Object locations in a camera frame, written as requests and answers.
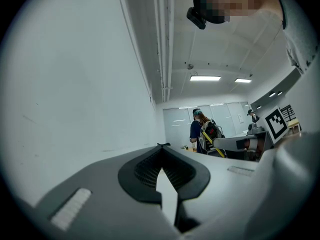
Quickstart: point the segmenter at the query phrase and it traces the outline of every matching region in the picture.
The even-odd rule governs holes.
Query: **glass wall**
[[[192,111],[195,108],[201,109],[206,117],[212,118],[222,128],[226,138],[243,134],[252,123],[251,116],[247,116],[250,109],[247,102],[164,109],[165,137],[172,146],[181,148],[186,145],[192,148],[189,138],[190,126],[194,121]]]

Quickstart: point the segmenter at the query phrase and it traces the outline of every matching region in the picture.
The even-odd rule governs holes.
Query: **blue headband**
[[[194,116],[198,116],[199,114],[203,114],[200,109],[197,111],[194,111],[194,113],[193,113]]]

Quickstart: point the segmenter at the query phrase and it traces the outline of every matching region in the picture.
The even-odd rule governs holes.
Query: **white ceiling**
[[[272,73],[286,63],[282,23],[275,14],[258,12],[249,17],[232,17],[229,23],[208,22],[206,29],[200,30],[186,17],[188,8],[192,6],[193,0],[175,0],[171,99],[247,93],[266,77],[272,77]],[[272,45],[273,52],[269,47],[278,32]],[[193,70],[186,69],[188,63],[194,66]],[[221,76],[221,80],[190,82],[190,76],[196,72]],[[252,82],[237,86],[236,78],[250,78]]]

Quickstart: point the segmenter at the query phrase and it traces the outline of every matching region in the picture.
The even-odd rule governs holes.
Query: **gray device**
[[[35,209],[25,203],[21,208],[52,239],[269,239],[313,189],[319,138],[302,134],[267,150],[259,163],[165,145],[145,148],[95,162],[52,189]],[[161,168],[178,193],[174,226],[156,191]]]

